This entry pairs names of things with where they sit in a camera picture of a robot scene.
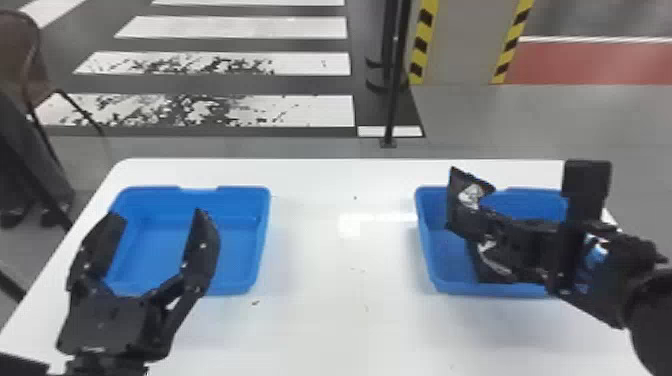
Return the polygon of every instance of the white painted stripe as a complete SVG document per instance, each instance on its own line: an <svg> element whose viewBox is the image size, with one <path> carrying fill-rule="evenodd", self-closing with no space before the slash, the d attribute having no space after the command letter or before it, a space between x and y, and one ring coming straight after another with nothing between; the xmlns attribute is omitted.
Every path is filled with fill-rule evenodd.
<svg viewBox="0 0 672 376"><path fill-rule="evenodd" d="M120 52L99 51L76 74L256 74L349 76L347 52Z"/></svg>
<svg viewBox="0 0 672 376"><path fill-rule="evenodd" d="M645 43L645 44L670 44L672 38L667 37L584 37L584 36L552 36L543 37L529 35L520 37L524 43Z"/></svg>
<svg viewBox="0 0 672 376"><path fill-rule="evenodd" d="M21 12L27 13L40 28L63 17L86 0L34 0L24 5Z"/></svg>
<svg viewBox="0 0 672 376"><path fill-rule="evenodd" d="M383 137L385 136L384 126L359 126L357 127L359 137ZM422 128L417 125L398 125L394 127L392 133L394 137L422 137Z"/></svg>
<svg viewBox="0 0 672 376"><path fill-rule="evenodd" d="M138 16L117 38L346 39L345 17Z"/></svg>
<svg viewBox="0 0 672 376"><path fill-rule="evenodd" d="M154 0L155 5L186 6L343 6L344 0Z"/></svg>
<svg viewBox="0 0 672 376"><path fill-rule="evenodd" d="M255 96L166 94L73 94L74 100L109 127L354 127L352 96ZM87 125L57 95L37 110L46 125Z"/></svg>

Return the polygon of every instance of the robotic arm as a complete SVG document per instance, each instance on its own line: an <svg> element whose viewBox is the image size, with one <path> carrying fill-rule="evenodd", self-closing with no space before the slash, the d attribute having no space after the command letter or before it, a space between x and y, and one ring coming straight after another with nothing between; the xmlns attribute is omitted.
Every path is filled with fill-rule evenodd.
<svg viewBox="0 0 672 376"><path fill-rule="evenodd" d="M672 375L672 269L655 244L602 222L609 162L568 161L563 222L515 220L481 205L495 188L453 168L447 229L467 240L482 283L538 283L615 329L629 329L642 363Z"/></svg>
<svg viewBox="0 0 672 376"><path fill-rule="evenodd" d="M86 236L70 268L70 311L56 347L74 358L63 376L145 375L147 362L168 356L175 333L210 287L220 239L212 219L197 209L178 273L140 297L116 296L103 278L125 227L126 220L108 214ZM3 375L45 376L47 368L0 354Z"/></svg>

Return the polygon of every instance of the wall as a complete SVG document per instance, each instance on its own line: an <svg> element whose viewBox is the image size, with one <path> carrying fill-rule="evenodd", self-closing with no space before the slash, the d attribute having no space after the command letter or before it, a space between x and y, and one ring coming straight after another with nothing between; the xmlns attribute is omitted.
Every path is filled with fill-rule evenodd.
<svg viewBox="0 0 672 376"><path fill-rule="evenodd" d="M421 0L414 1L417 9ZM425 85L488 84L517 0L441 0ZM418 11L411 15L409 45Z"/></svg>

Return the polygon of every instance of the tabletop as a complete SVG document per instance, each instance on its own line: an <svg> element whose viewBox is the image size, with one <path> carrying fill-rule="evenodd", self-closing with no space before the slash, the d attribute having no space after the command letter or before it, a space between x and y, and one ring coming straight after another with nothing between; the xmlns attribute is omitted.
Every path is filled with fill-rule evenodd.
<svg viewBox="0 0 672 376"><path fill-rule="evenodd" d="M451 166L497 188L559 189L561 161L130 159L109 173L0 333L0 351L62 372L55 349L79 243L129 186L266 186L259 279L199 301L150 375L628 375L628 334L554 300L439 294L413 195Z"/></svg>

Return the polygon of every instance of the blue plastic bin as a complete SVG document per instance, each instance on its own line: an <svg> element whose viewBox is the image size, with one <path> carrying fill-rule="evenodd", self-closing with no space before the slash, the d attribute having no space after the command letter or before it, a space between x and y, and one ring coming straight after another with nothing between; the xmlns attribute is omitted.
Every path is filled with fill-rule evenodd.
<svg viewBox="0 0 672 376"><path fill-rule="evenodd" d="M439 292L456 295L540 298L543 286L516 283L479 283L464 239L445 229L446 187L421 187L415 193L422 247L429 277ZM497 191L483 206L516 219L562 221L567 201L558 191L514 188Z"/></svg>
<svg viewBox="0 0 672 376"><path fill-rule="evenodd" d="M217 225L221 250L208 295L236 295L256 282L271 195L263 187L137 187L110 207L128 223L105 282L115 293L138 296L179 271L194 210Z"/></svg>

